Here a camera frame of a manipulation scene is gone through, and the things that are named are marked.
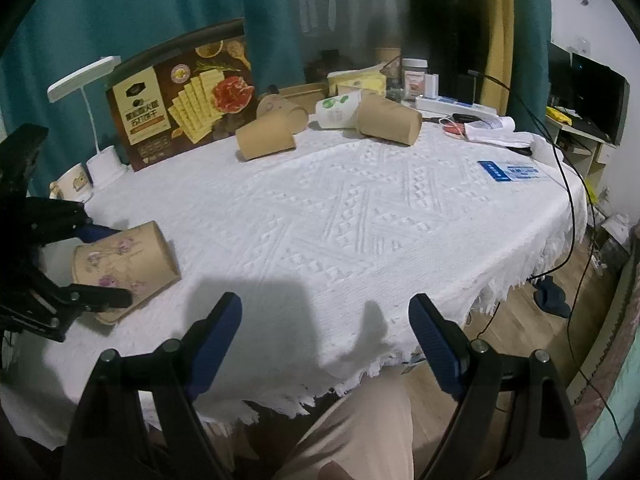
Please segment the floral kraft paper cup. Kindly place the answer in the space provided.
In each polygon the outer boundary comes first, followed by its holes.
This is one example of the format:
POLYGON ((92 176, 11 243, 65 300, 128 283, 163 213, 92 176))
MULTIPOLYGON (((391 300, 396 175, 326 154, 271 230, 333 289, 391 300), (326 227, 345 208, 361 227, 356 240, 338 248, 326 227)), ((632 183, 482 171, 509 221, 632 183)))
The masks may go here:
POLYGON ((128 289, 132 305, 108 308, 96 314, 115 325, 132 310, 180 280, 178 264, 155 221, 146 222, 88 245, 75 248, 72 263, 75 283, 128 289))

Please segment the kraft paper cup right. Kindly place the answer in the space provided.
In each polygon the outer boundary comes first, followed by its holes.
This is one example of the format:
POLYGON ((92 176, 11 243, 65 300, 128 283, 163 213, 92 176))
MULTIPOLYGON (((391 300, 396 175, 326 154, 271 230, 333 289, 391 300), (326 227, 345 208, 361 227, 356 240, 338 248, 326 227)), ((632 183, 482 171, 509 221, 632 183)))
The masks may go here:
POLYGON ((366 94, 357 110, 361 134, 407 146, 416 143, 422 122, 422 115, 413 108, 377 94, 366 94))

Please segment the white green-print paper cup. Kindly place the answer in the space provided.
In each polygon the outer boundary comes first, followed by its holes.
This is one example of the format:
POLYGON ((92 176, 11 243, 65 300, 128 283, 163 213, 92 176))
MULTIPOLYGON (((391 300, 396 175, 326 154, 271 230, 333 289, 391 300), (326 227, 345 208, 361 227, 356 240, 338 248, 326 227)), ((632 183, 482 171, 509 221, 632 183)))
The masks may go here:
POLYGON ((318 101, 316 103, 318 125, 323 129, 356 128, 361 98, 361 91, 356 90, 318 101))

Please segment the yellow curtain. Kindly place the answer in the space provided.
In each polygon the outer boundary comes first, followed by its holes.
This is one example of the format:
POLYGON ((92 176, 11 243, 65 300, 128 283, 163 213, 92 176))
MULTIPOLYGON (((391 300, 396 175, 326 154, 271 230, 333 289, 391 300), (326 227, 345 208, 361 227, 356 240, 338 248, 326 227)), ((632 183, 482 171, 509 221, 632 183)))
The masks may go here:
POLYGON ((514 0, 487 0, 488 55, 485 74, 510 86, 514 47, 514 0))

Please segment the white power strip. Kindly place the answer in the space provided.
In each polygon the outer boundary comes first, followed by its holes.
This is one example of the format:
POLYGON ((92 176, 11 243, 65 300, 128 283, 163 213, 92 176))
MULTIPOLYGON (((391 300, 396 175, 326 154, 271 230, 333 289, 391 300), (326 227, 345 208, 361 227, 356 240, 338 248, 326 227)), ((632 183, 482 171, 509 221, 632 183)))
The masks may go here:
POLYGON ((429 112, 441 115, 463 114, 473 115, 476 117, 497 117, 498 112, 490 106, 480 105, 477 103, 468 104, 454 99, 439 96, 431 99, 425 96, 417 96, 414 105, 421 112, 429 112))

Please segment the brown cracker box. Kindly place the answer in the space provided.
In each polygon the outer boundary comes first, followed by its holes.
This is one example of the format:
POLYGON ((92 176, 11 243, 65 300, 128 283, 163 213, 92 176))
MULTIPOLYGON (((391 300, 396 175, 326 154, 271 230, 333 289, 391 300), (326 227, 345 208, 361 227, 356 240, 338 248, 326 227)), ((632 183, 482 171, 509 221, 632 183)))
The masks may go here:
POLYGON ((245 37, 173 50, 126 77, 114 70, 106 98, 136 171, 234 136, 257 110, 245 37))

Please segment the beige trouser leg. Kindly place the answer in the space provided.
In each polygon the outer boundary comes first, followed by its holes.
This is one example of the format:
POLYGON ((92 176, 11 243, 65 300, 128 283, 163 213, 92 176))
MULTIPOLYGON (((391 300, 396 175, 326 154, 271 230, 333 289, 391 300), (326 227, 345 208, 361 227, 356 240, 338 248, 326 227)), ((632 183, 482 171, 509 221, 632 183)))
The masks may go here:
POLYGON ((397 367, 344 396, 326 396, 311 414, 262 412, 239 451, 273 479, 412 479, 411 402, 397 367))

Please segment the white papers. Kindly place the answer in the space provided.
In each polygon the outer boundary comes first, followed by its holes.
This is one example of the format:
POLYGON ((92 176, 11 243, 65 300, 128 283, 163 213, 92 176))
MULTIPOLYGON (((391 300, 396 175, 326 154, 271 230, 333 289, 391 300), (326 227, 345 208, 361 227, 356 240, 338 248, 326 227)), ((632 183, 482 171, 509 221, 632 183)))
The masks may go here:
POLYGON ((508 116, 478 118, 472 122, 445 117, 440 118, 439 123, 450 136, 476 144, 499 148, 531 148, 534 144, 533 133, 516 131, 514 120, 508 116))

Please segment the white desk lamp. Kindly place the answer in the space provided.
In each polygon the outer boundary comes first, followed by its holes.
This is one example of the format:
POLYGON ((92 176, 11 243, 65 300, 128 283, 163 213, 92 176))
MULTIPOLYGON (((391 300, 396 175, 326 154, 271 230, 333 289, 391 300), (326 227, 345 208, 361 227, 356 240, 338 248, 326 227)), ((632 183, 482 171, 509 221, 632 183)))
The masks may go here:
POLYGON ((117 179, 126 174, 128 167, 120 160, 114 145, 100 148, 96 121, 93 117, 91 105, 86 95, 85 86, 106 77, 114 72, 122 60, 119 55, 109 55, 99 58, 96 62, 78 68, 73 73, 55 81, 47 88, 47 98, 50 103, 58 102, 69 94, 79 92, 84 101, 91 126, 93 145, 96 154, 88 159, 87 169, 92 185, 97 190, 103 190, 117 179))

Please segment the clear jar white lid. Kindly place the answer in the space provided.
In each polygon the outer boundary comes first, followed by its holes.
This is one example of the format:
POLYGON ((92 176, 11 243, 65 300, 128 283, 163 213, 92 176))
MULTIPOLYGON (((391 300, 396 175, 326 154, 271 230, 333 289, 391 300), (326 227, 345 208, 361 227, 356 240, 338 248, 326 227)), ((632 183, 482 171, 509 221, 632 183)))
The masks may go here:
POLYGON ((414 101, 424 95, 425 75, 428 63, 424 58, 403 58, 401 60, 404 99, 414 101))

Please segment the teal curtain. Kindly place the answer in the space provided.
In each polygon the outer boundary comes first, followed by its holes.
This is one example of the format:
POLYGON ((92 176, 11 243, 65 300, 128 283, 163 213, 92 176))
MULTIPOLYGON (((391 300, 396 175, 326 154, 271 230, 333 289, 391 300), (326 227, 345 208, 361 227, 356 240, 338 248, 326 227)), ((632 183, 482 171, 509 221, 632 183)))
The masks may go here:
MULTIPOLYGON (((291 0, 37 0, 1 57, 1 115, 7 132, 30 122, 49 133, 29 191, 46 196, 49 184, 94 153, 79 92, 52 104, 47 88, 107 55, 132 56, 186 32, 242 18, 247 56, 257 87, 299 84, 302 56, 291 0)), ((110 145, 116 131, 104 84, 86 90, 98 139, 110 145)))

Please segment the white knitted tablecloth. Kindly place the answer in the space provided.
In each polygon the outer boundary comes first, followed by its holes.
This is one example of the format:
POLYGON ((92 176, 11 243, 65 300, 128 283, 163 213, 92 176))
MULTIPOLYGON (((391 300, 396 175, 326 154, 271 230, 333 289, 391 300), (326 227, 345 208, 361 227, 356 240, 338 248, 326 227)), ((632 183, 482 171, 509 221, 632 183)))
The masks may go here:
POLYGON ((533 161, 439 126, 425 125, 411 146, 318 129, 295 141, 251 162, 234 139, 217 141, 125 174, 88 201, 90 217, 116 229, 155 221, 180 280, 112 328, 81 320, 60 343, 18 338, 1 387, 18 434, 62 445, 103 350, 150 352, 225 292, 241 298, 243 318, 198 416, 254 422, 258 406, 303 415, 319 396, 410 358, 414 295, 464 324, 585 232, 572 170, 540 165, 541 179, 496 182, 479 160, 533 161))

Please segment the kraft paper cup left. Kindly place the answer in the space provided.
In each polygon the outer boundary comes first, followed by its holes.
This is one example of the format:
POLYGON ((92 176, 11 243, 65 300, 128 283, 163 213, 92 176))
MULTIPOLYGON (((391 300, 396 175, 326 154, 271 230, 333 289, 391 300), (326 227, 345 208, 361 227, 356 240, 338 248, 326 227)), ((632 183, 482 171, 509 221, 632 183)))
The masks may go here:
POLYGON ((242 159, 252 160, 296 149, 295 136, 308 125, 303 108, 272 110, 236 130, 242 159))

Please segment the kraft cup with drawing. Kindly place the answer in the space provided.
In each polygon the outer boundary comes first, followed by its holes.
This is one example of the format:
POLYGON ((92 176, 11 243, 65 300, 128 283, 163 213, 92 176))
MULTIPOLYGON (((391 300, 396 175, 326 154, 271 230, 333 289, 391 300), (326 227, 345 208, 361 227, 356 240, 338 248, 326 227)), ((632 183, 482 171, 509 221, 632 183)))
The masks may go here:
POLYGON ((267 94, 264 96, 259 101, 256 116, 262 117, 272 112, 283 113, 286 116, 299 120, 306 120, 308 118, 308 113, 302 106, 280 94, 267 94))

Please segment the blue white card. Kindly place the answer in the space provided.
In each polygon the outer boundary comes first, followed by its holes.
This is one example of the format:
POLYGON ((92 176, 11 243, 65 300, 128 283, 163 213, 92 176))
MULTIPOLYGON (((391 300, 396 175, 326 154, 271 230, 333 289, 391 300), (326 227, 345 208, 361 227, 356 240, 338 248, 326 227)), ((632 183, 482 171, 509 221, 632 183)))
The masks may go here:
POLYGON ((493 160, 479 160, 477 163, 496 182, 533 181, 544 177, 544 174, 531 164, 494 162, 493 160))

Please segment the yellow box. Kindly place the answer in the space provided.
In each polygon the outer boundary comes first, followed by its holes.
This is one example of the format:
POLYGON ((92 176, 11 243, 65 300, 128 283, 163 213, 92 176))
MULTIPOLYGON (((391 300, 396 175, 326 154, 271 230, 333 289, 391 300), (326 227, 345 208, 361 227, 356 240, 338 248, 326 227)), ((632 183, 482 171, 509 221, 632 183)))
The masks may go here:
POLYGON ((386 76, 379 70, 352 70, 351 72, 330 73, 328 75, 328 90, 330 96, 363 89, 372 91, 379 96, 386 95, 386 76))

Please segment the white cartoon mug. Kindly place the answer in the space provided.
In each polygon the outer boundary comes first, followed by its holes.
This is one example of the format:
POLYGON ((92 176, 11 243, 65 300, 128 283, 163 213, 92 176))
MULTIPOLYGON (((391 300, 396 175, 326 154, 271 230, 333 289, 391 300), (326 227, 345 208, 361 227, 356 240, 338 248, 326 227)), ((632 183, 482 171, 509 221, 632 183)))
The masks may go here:
POLYGON ((88 172, 81 164, 65 171, 58 180, 50 183, 49 197, 52 200, 72 200, 87 203, 93 196, 93 185, 88 172))

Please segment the black monitor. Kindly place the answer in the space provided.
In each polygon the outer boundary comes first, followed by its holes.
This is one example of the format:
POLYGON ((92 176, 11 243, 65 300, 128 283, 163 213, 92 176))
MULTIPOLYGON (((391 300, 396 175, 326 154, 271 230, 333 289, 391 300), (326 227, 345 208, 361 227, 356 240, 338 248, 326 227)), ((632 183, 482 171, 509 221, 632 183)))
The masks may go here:
POLYGON ((626 124, 630 85, 606 65, 572 54, 572 103, 579 127, 620 145, 626 124))

